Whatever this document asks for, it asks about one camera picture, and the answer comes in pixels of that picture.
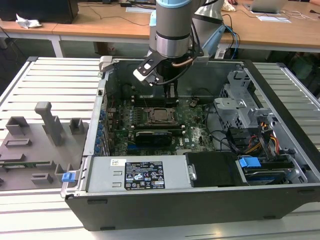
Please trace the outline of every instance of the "computer case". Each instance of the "computer case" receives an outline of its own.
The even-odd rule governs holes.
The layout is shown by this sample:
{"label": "computer case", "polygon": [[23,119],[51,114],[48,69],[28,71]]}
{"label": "computer case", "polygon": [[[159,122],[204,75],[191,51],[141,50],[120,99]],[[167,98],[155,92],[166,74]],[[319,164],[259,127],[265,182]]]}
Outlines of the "computer case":
{"label": "computer case", "polygon": [[78,14],[77,0],[1,0],[0,18],[15,21],[16,14],[40,22],[71,24]]}

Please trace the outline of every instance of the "paper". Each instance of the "paper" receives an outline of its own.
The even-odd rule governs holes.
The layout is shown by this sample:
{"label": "paper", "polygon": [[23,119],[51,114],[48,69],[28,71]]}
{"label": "paper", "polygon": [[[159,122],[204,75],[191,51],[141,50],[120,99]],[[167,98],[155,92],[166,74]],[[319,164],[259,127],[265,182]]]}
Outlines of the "paper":
{"label": "paper", "polygon": [[28,29],[28,28],[37,28],[41,27],[42,25],[39,23],[38,20],[28,20],[24,19],[23,17],[20,17],[18,14],[16,14],[16,23],[19,24],[20,27]]}
{"label": "paper", "polygon": [[156,10],[156,8],[146,9],[146,8],[141,8],[136,6],[128,6],[125,11],[127,13],[151,14],[154,10]]}
{"label": "paper", "polygon": [[274,16],[257,16],[260,21],[267,21],[267,22],[277,22],[277,23],[291,23],[285,17],[274,17]]}

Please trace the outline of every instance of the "blue tab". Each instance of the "blue tab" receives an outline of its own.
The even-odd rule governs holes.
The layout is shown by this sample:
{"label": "blue tab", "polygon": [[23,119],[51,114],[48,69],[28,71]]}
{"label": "blue tab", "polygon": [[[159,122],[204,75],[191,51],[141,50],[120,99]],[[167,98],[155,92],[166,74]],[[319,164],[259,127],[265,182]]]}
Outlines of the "blue tab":
{"label": "blue tab", "polygon": [[259,168],[261,167],[261,163],[257,157],[243,157],[239,160],[239,163],[242,168]]}
{"label": "blue tab", "polygon": [[74,172],[65,172],[62,175],[63,183],[74,183],[76,181],[76,174]]}

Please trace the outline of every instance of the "metal bracket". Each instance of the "metal bracket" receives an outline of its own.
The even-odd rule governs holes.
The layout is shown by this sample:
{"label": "metal bracket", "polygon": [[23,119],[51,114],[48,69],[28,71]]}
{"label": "metal bracket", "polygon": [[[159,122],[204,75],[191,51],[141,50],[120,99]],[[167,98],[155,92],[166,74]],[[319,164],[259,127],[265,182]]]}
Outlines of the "metal bracket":
{"label": "metal bracket", "polygon": [[99,61],[100,72],[106,72],[113,68],[112,56],[102,56]]}

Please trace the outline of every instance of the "power supply label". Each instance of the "power supply label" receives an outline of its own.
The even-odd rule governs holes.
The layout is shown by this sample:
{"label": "power supply label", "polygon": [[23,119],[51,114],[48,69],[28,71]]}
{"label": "power supply label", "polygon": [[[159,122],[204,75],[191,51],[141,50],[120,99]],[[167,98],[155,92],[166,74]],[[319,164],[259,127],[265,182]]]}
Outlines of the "power supply label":
{"label": "power supply label", "polygon": [[124,188],[126,190],[165,189],[162,161],[126,162]]}

